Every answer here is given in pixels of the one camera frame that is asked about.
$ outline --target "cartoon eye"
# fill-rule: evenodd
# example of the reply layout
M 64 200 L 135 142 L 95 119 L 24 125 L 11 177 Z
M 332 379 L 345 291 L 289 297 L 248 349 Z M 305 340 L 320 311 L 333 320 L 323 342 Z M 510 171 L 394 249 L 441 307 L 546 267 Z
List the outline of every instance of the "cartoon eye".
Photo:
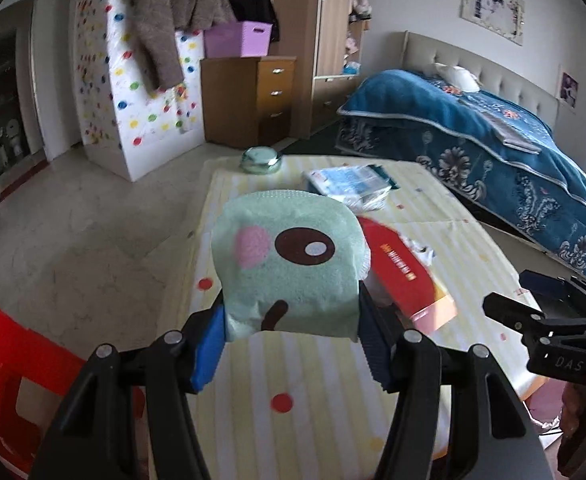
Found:
M 335 254 L 335 244 L 323 232 L 308 227 L 293 227 L 275 238 L 278 254 L 298 265 L 326 263 Z

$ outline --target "blue bedspread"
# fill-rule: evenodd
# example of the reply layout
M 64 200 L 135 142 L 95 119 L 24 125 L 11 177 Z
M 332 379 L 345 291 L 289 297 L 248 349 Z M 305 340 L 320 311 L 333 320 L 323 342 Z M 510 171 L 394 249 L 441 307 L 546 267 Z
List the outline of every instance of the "blue bedspread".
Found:
M 503 146 L 492 124 L 460 101 L 499 115 L 540 153 Z M 586 275 L 586 176 L 535 115 L 401 70 L 364 81 L 340 113 L 342 150 L 419 162 Z

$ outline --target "red dot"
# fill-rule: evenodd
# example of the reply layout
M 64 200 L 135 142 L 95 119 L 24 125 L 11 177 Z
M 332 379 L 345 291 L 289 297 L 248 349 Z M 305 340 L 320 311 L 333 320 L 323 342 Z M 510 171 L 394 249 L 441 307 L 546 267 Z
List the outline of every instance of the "red dot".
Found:
M 293 397 L 289 394 L 277 394 L 270 400 L 270 406 L 278 413 L 288 413 L 293 407 Z
M 202 278 L 198 281 L 198 289 L 199 290 L 208 290 L 213 286 L 213 280 L 210 278 Z

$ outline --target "striped tablecloth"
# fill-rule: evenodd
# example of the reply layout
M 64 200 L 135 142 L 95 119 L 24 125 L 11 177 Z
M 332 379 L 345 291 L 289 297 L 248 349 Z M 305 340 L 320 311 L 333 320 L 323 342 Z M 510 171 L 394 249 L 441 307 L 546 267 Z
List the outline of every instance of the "striped tablecloth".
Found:
M 518 394 L 528 396 L 541 382 L 525 368 L 526 349 L 517 334 L 487 319 L 481 308 L 484 296 L 493 291 L 537 308 L 530 293 L 519 287 L 515 269 L 428 171 L 413 162 L 366 162 L 383 165 L 400 185 L 384 209 L 369 216 L 432 247 L 432 270 L 457 303 L 457 317 L 432 339 L 463 350 L 485 344 Z M 343 164 L 362 164 L 362 159 L 286 156 L 281 170 L 267 176 L 243 173 L 237 158 L 210 161 L 202 183 L 204 203 L 196 200 L 180 235 L 158 335 L 208 308 L 219 292 L 210 243 L 225 202 L 257 190 L 304 189 L 304 170 Z M 445 452 L 448 440 L 450 391 L 442 397 L 436 454 Z M 198 396 L 188 396 L 211 476 L 224 480 L 370 478 L 395 401 L 370 377 L 359 345 L 284 332 L 227 344 L 213 382 Z

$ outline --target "coat sleeve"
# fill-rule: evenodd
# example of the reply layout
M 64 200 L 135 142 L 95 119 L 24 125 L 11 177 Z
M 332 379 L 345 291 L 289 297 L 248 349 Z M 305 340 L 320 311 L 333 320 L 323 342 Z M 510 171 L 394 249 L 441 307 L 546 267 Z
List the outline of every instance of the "coat sleeve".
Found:
M 151 57 L 160 88 L 184 81 L 170 0 L 130 0 L 137 35 Z

